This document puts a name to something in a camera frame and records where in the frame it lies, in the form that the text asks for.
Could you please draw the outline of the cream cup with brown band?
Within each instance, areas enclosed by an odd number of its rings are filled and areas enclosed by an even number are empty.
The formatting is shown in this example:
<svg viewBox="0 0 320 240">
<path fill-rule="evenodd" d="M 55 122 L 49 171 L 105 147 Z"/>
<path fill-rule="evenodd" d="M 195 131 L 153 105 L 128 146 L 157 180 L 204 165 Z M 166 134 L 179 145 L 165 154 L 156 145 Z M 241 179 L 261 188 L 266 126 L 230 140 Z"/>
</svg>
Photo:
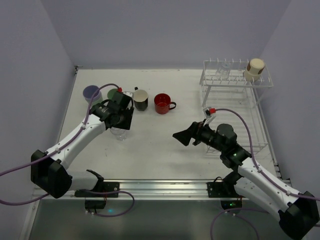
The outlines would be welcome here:
<svg viewBox="0 0 320 240">
<path fill-rule="evenodd" d="M 247 82 L 255 82 L 260 78 L 265 66 L 265 62 L 262 59 L 253 58 L 249 61 L 247 67 L 245 68 L 243 77 Z"/>
</svg>

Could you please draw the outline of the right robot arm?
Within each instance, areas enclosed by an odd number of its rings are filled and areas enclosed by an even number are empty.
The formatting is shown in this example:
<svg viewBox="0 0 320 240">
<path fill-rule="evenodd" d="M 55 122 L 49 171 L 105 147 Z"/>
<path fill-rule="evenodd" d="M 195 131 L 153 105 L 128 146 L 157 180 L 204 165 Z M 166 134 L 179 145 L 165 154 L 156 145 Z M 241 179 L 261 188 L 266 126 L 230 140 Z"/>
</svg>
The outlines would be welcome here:
<svg viewBox="0 0 320 240">
<path fill-rule="evenodd" d="M 303 239 L 319 223 L 315 196 L 291 187 L 255 161 L 254 156 L 238 144 L 231 125 L 223 123 L 212 130 L 203 122 L 193 122 L 172 136 L 184 146 L 194 139 L 195 146 L 203 143 L 219 151 L 222 163 L 232 169 L 223 182 L 271 214 L 291 239 Z"/>
</svg>

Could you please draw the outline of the clear glass shelf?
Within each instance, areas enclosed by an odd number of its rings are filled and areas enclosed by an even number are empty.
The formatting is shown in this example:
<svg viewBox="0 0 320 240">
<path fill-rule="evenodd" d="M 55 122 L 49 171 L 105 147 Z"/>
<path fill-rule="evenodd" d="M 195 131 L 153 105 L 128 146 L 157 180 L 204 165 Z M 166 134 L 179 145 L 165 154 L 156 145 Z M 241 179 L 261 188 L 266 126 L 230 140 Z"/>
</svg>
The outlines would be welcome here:
<svg viewBox="0 0 320 240">
<path fill-rule="evenodd" d="M 228 61 L 222 62 L 219 66 L 215 75 L 221 79 L 227 79 L 231 71 L 231 63 Z"/>
</svg>

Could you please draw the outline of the clear glass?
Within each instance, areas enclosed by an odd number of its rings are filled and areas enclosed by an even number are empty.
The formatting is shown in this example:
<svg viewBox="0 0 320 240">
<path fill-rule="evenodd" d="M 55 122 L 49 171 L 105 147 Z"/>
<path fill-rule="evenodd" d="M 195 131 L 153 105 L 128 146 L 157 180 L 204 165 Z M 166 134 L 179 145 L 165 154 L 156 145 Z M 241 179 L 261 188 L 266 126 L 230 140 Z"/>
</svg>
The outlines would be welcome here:
<svg viewBox="0 0 320 240">
<path fill-rule="evenodd" d="M 114 137 L 118 140 L 118 141 L 124 141 L 127 139 L 128 136 L 128 130 L 126 129 L 120 129 L 120 128 L 111 128 L 110 132 L 114 135 Z"/>
</svg>

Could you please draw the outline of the tall green cup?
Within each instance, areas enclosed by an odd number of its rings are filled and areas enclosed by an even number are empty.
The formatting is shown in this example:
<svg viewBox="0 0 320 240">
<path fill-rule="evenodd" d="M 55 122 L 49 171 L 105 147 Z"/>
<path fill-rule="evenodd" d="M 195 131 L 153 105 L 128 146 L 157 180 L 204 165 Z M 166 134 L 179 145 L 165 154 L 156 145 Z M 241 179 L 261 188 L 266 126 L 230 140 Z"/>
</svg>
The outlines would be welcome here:
<svg viewBox="0 0 320 240">
<path fill-rule="evenodd" d="M 111 100 L 111 99 L 113 98 L 114 94 L 115 94 L 117 91 L 118 91 L 117 88 L 113 88 L 113 89 L 109 90 L 108 93 L 107 93 L 107 98 L 108 98 L 109 100 Z"/>
</svg>

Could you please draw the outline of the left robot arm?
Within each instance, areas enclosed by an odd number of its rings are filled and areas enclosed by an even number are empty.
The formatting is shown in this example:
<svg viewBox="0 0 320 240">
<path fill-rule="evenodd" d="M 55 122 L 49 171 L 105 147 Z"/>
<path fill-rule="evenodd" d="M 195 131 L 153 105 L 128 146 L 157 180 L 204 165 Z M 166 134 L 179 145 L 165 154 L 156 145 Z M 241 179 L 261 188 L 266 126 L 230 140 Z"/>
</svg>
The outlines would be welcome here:
<svg viewBox="0 0 320 240">
<path fill-rule="evenodd" d="M 111 99 L 93 105 L 82 122 L 64 139 L 46 151 L 31 156 L 31 181 L 58 199 L 68 191 L 101 193 L 104 178 L 93 170 L 69 172 L 73 160 L 96 137 L 111 128 L 129 130 L 134 113 L 133 95 L 116 91 Z"/>
</svg>

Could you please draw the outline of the purple cup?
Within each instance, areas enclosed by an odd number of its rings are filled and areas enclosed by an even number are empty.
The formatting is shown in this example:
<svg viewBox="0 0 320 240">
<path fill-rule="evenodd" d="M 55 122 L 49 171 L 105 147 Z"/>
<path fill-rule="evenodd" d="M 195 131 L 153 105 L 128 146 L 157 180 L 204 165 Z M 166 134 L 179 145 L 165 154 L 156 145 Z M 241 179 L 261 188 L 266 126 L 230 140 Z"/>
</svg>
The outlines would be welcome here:
<svg viewBox="0 0 320 240">
<path fill-rule="evenodd" d="M 83 89 L 82 95 L 87 103 L 93 101 L 93 99 L 99 99 L 102 97 L 100 88 L 96 85 L 89 85 Z"/>
</svg>

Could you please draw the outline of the black mug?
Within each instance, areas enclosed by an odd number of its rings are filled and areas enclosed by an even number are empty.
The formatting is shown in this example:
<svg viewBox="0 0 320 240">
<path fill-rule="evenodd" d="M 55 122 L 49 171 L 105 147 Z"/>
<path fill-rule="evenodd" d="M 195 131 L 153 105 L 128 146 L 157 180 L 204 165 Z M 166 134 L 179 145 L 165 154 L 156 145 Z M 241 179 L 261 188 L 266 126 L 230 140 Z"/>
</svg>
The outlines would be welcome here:
<svg viewBox="0 0 320 240">
<path fill-rule="evenodd" d="M 134 88 L 133 102 L 134 106 L 138 111 L 145 111 L 148 107 L 149 95 L 145 90 Z"/>
</svg>

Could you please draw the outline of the light green cup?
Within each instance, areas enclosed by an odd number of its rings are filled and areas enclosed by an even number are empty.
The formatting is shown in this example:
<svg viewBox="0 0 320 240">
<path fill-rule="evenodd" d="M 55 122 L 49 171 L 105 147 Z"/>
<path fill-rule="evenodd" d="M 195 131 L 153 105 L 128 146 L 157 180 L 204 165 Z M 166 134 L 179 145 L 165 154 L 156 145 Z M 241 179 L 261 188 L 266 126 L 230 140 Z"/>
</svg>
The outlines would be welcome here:
<svg viewBox="0 0 320 240">
<path fill-rule="evenodd" d="M 100 104 L 104 99 L 102 97 L 93 99 L 91 105 L 94 106 L 96 104 Z"/>
</svg>

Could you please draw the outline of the red mug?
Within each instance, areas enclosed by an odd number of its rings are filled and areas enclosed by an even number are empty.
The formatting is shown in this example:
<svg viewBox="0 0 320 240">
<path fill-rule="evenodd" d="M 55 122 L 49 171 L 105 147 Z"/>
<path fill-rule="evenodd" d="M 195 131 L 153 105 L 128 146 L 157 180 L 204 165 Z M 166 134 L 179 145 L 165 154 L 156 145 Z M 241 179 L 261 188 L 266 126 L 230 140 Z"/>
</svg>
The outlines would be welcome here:
<svg viewBox="0 0 320 240">
<path fill-rule="evenodd" d="M 171 100 L 166 93 L 159 93 L 154 97 L 154 108 L 158 114 L 167 114 L 170 110 L 177 107 L 177 104 Z"/>
</svg>

